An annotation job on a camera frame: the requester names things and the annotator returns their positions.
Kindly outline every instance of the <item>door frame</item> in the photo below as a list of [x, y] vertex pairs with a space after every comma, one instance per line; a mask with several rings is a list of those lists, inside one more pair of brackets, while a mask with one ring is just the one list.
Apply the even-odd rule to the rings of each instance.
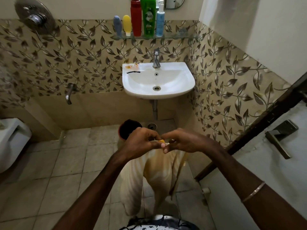
[[[235, 139], [227, 148], [226, 151], [233, 155], [240, 150], [251, 139], [261, 133], [264, 129], [270, 126], [284, 113], [288, 112], [291, 108], [295, 107], [300, 101], [307, 100], [307, 72], [299, 78], [287, 91], [280, 96], [275, 103], [273, 103], [261, 116], [259, 116], [251, 126]], [[216, 165], [211, 162], [206, 166], [195, 179], [199, 182], [205, 176], [210, 174]]]

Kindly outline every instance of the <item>bucket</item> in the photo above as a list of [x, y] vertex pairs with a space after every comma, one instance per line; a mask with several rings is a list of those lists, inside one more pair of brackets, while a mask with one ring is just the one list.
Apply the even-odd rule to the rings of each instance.
[[131, 119], [126, 120], [119, 128], [118, 128], [118, 136], [121, 140], [126, 141], [129, 135], [138, 127], [142, 127], [142, 125], [138, 121], [134, 121]]

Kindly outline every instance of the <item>green bottle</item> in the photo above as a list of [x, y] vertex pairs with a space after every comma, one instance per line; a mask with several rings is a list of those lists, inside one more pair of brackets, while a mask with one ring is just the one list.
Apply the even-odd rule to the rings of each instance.
[[156, 20], [156, 0], [142, 0], [141, 5], [143, 10], [145, 36], [153, 36]]

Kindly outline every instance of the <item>white ceramic sink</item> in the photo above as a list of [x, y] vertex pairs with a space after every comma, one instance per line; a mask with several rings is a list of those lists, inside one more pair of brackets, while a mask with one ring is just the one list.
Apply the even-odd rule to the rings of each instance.
[[194, 77], [184, 62], [161, 63], [159, 69], [154, 69], [152, 63], [126, 68], [129, 65], [133, 64], [122, 65], [122, 83], [131, 96], [165, 99], [183, 95], [195, 86]]

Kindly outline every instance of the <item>drain pipe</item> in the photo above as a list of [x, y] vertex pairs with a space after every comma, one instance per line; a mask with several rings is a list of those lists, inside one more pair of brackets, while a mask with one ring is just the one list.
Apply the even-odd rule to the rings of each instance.
[[154, 120], [158, 120], [158, 100], [150, 100], [150, 103], [153, 106], [153, 116], [154, 116]]

